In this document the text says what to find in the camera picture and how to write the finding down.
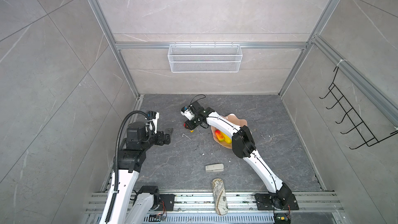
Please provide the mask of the red yellow fake mango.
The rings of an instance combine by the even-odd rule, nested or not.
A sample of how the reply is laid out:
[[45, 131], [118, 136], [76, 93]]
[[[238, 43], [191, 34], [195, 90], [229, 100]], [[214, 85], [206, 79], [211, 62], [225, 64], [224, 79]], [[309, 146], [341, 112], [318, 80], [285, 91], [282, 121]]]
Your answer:
[[215, 131], [215, 136], [216, 136], [216, 138], [217, 138], [217, 140], [219, 142], [224, 142], [225, 137], [224, 137], [223, 133], [220, 130], [216, 130]]

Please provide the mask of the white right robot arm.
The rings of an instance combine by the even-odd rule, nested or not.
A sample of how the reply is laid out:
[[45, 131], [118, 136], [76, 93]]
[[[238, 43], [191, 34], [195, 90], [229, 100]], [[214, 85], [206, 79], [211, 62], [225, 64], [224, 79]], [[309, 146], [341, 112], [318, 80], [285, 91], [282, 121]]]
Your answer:
[[226, 134], [232, 141], [234, 154], [245, 160], [264, 182], [275, 208], [283, 209], [288, 205], [288, 201], [292, 197], [291, 189], [262, 159], [255, 146], [251, 131], [246, 125], [240, 127], [233, 124], [210, 107], [207, 109], [200, 107], [194, 110], [192, 106], [185, 106], [181, 109], [181, 114], [187, 118], [184, 126], [190, 131], [205, 123]]

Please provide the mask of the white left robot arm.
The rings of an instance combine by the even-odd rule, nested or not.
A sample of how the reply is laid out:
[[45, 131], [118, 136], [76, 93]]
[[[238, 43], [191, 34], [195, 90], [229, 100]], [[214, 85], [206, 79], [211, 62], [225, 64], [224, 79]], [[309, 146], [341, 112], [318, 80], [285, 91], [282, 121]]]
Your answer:
[[154, 145], [171, 143], [172, 128], [152, 131], [144, 122], [134, 122], [127, 128], [126, 138], [116, 149], [112, 183], [106, 200], [101, 224], [141, 224], [149, 211], [164, 211], [157, 186], [143, 186], [133, 198], [134, 185], [139, 178], [146, 151]]

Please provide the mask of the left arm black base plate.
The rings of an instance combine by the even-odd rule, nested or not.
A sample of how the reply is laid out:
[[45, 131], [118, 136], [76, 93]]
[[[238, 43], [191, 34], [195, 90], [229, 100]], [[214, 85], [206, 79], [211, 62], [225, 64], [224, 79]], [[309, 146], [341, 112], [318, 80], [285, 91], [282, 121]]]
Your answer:
[[174, 194], [160, 194], [154, 196], [154, 203], [151, 211], [173, 211], [175, 205]]

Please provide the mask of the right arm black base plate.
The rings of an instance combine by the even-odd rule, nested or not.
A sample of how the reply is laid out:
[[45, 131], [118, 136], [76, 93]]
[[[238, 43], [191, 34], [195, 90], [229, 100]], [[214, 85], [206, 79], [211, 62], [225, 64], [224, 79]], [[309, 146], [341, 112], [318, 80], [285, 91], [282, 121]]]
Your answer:
[[259, 211], [272, 211], [272, 210], [283, 210], [283, 211], [296, 211], [299, 210], [295, 195], [291, 195], [285, 203], [275, 201], [274, 197], [269, 194], [255, 194], [255, 201], [257, 209]]

